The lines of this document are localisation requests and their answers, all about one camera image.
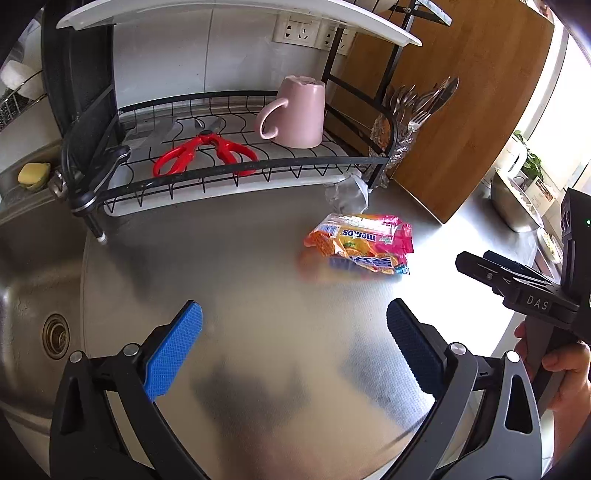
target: plastic bag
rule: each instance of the plastic bag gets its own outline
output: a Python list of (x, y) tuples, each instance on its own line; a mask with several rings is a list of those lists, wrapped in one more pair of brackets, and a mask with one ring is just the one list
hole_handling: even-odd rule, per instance
[(368, 185), (357, 175), (326, 186), (326, 201), (335, 213), (358, 215), (368, 209)]
[(413, 253), (413, 229), (392, 215), (331, 213), (304, 239), (324, 256), (339, 255), (373, 272), (408, 274)]

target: sink drain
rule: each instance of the sink drain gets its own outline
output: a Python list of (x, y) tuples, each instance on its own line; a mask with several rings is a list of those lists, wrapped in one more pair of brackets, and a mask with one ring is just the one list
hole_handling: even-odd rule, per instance
[(43, 326), (43, 348), (51, 358), (63, 357), (70, 346), (70, 329), (66, 319), (57, 313), (51, 315)]

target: screw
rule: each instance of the screw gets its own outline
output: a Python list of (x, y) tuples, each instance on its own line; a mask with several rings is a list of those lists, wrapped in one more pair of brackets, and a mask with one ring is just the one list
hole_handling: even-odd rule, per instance
[(519, 360), (521, 360), (521, 358), (519, 357), (519, 354), (517, 352), (514, 352), (513, 350), (509, 350), (507, 352), (507, 360), (516, 364), (516, 363), (519, 363)]
[(80, 352), (79, 350), (72, 352), (72, 354), (70, 355), (70, 362), (72, 362), (73, 364), (76, 364), (80, 360), (82, 360), (82, 352)]
[(137, 343), (128, 343), (123, 347), (123, 354), (125, 356), (134, 356), (139, 352), (139, 345)]
[(455, 353), (456, 355), (463, 355), (466, 353), (466, 347), (463, 346), (461, 343), (452, 343), (449, 346), (450, 350)]

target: blue gripper pad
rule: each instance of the blue gripper pad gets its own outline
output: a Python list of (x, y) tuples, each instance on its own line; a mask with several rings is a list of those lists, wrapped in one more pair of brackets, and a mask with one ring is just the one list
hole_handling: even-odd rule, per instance
[(418, 386), (437, 400), (444, 390), (443, 366), (418, 326), (419, 321), (397, 300), (388, 305), (386, 318), (388, 329), (413, 372)]
[(168, 391), (202, 327), (201, 307), (189, 302), (146, 364), (144, 390), (151, 401)]

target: mug handle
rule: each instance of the mug handle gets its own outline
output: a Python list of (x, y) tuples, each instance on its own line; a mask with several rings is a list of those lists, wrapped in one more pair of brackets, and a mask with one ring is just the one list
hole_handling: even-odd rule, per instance
[(287, 106), (289, 102), (290, 101), (287, 98), (278, 98), (277, 100), (273, 100), (256, 116), (255, 132), (258, 132), (263, 140), (270, 140), (271, 138), (275, 138), (277, 135), (279, 135), (279, 129), (277, 127), (273, 127), (267, 133), (263, 133), (262, 124), (265, 122), (265, 120), (267, 120), (267, 117), (271, 114), (271, 112), (277, 110), (279, 107)]

